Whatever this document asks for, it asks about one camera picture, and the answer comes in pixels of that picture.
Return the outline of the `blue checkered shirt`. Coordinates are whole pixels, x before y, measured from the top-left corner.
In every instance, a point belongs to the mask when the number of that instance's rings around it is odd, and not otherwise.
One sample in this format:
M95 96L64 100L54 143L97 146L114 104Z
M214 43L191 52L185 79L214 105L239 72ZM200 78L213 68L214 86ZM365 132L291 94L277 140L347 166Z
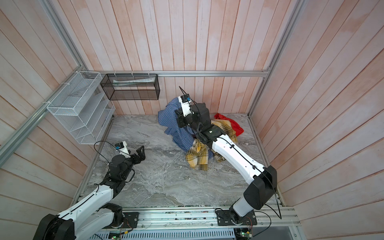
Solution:
M187 126L179 128L175 110L181 109L178 97L171 100L164 110L158 113L158 122L161 126L166 127L165 133L173 137L173 142L178 145L184 152L187 152L193 145L198 134L211 127L210 112L205 103L191 102L191 111L200 114L199 122L196 129Z

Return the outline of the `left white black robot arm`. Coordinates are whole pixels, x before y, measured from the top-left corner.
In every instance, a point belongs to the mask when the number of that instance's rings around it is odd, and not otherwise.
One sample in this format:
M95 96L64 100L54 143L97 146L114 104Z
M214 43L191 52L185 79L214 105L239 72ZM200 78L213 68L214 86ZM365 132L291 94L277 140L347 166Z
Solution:
M134 175L134 165L145 160L141 146L132 154L122 144L115 145L120 154L109 162L109 170L96 189L84 199L57 215L48 214L39 223L35 240L87 240L105 227L131 232L138 225L137 212L124 214L111 203Z

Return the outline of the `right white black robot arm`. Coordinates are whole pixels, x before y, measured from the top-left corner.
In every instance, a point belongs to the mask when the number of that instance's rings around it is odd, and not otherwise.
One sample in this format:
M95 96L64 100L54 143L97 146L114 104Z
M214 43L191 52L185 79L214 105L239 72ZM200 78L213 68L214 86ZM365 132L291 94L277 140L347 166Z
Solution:
M241 150L220 127L211 123L209 110L204 103L181 101L176 110L180 128L189 126L195 136L211 150L227 160L245 179L248 188L228 210L219 209L218 224L241 225L246 215L260 210L277 191L277 170L258 163Z

